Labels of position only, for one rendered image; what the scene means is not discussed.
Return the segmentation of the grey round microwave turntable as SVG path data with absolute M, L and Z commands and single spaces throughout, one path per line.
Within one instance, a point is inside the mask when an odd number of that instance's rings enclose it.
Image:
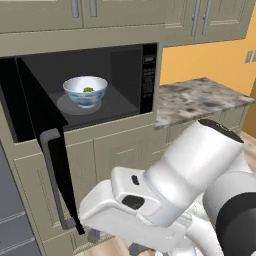
M 97 102 L 94 106 L 82 108 L 75 102 L 71 101 L 67 95 L 63 95 L 57 100 L 58 109 L 69 115 L 89 115 L 98 111 L 101 108 L 101 105 L 101 102 Z

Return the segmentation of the olive base cupboard door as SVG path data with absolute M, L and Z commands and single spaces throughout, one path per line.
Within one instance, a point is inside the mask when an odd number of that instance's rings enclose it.
M 67 147 L 70 174 L 76 207 L 96 184 L 93 143 L 91 141 Z M 40 147 L 14 160 L 39 236 L 47 241 L 66 233 L 59 221 L 56 204 Z
M 94 140 L 97 181 L 108 179 L 116 166 L 147 169 L 166 148 L 167 129 L 145 126 Z

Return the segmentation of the grey steel appliance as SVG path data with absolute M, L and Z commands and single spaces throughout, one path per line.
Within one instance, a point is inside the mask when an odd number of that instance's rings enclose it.
M 0 256 L 42 256 L 1 143 Z

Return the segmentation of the black microwave door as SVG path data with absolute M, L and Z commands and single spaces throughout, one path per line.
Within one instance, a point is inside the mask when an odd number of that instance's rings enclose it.
M 63 127 L 68 124 L 21 57 L 0 58 L 0 92 L 6 103 L 15 142 L 37 139 L 57 129 L 60 137 L 49 142 L 64 217 L 72 217 L 79 235 L 85 233 L 77 214 Z

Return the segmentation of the white and blue bowl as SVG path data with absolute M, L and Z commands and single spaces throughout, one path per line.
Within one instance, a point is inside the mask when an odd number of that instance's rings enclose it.
M 94 106 L 99 102 L 104 97 L 107 86 L 108 82 L 105 79 L 95 76 L 74 77 L 63 83 L 63 89 L 68 97 L 82 108 Z M 93 88 L 94 92 L 83 92 L 85 87 Z

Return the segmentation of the grey wall outlet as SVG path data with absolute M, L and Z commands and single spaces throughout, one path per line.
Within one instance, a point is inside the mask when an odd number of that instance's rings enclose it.
M 249 50 L 246 54 L 245 62 L 246 63 L 256 62 L 256 51 Z

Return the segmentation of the black built-in microwave oven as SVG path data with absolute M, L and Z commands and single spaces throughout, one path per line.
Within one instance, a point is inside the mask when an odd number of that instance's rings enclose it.
M 101 108 L 92 114 L 69 115 L 57 107 L 68 122 L 63 131 L 152 111 L 157 61 L 155 43 L 8 57 L 24 59 L 56 107 L 58 98 L 66 95 L 63 83 L 71 78 L 95 76 L 108 82 L 106 93 L 100 100 Z M 1 92 L 0 102 L 12 135 Z

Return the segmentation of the olive base cupboard run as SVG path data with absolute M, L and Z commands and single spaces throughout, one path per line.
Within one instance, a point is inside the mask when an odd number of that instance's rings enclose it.
M 226 111 L 214 113 L 213 115 L 208 116 L 208 119 L 214 120 L 224 125 L 225 127 L 235 132 L 236 134 L 240 134 L 247 111 L 248 111 L 247 106 L 239 107 L 232 110 L 226 110 Z M 194 123 L 194 120 L 186 121 L 185 123 L 170 127 L 167 131 L 166 143 L 170 144 L 186 128 L 188 128 L 193 123 Z

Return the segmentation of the olive wall cupboard door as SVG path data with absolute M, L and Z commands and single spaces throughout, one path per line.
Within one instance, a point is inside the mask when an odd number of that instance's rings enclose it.
M 90 0 L 82 0 L 86 28 L 163 24 L 166 0 L 97 0 L 97 17 L 90 16 Z
M 71 0 L 0 0 L 0 33 L 82 28 L 72 17 Z
M 206 35 L 202 35 L 207 0 L 201 0 L 195 43 L 244 39 L 255 0 L 212 0 Z
M 193 44 L 195 36 L 191 36 L 192 16 L 196 0 L 167 0 L 165 16 L 166 47 Z

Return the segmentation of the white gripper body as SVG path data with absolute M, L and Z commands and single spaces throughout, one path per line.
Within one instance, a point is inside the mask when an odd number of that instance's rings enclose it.
M 192 223 L 189 215 L 180 216 L 171 226 L 143 223 L 135 211 L 118 203 L 110 180 L 98 183 L 81 201 L 80 223 L 155 250 L 171 250 L 185 236 Z

